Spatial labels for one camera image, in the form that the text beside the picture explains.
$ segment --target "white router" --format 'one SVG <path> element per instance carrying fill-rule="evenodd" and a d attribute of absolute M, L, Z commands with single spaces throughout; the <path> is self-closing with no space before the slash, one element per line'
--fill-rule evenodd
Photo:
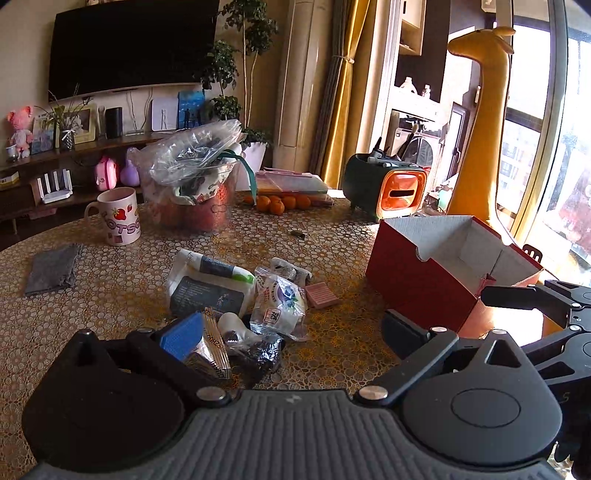
<path fill-rule="evenodd" d="M 58 171 L 51 172 L 51 179 L 53 181 L 53 190 L 50 183 L 50 174 L 46 173 L 37 179 L 37 186 L 39 188 L 39 195 L 43 203 L 53 203 L 59 200 L 69 198 L 72 191 L 72 179 L 70 178 L 70 170 L 65 168 L 61 171 L 61 178 L 58 176 Z"/>

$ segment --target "small plant pot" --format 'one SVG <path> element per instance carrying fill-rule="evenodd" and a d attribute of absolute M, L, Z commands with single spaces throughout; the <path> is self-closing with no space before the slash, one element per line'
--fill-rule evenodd
<path fill-rule="evenodd" d="M 74 133 L 60 133 L 60 151 L 69 152 L 74 150 Z"/>

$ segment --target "strawberry print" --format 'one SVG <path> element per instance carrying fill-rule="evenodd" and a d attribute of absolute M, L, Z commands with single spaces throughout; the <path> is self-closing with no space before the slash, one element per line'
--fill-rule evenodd
<path fill-rule="evenodd" d="M 127 218 L 125 210 L 123 210 L 123 208 L 113 209 L 113 218 L 115 220 L 125 220 Z"/>

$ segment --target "screw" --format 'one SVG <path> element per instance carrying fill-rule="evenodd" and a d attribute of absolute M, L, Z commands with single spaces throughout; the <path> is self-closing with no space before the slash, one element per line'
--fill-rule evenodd
<path fill-rule="evenodd" d="M 388 390 L 379 385 L 368 385 L 359 390 L 359 396 L 365 400 L 383 400 L 388 396 Z"/>
<path fill-rule="evenodd" d="M 197 396 L 203 401 L 222 401 L 226 398 L 226 391 L 220 387 L 203 387 L 197 390 Z"/>

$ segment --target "pink doll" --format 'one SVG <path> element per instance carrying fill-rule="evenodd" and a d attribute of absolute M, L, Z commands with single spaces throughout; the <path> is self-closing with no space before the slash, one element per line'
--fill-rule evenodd
<path fill-rule="evenodd" d="M 29 144 L 33 141 L 33 132 L 29 130 L 31 119 L 33 118 L 31 107 L 26 106 L 18 112 L 12 111 L 8 114 L 7 118 L 14 129 L 14 134 L 11 138 L 12 145 L 17 146 L 19 158 L 27 158 L 31 154 Z"/>

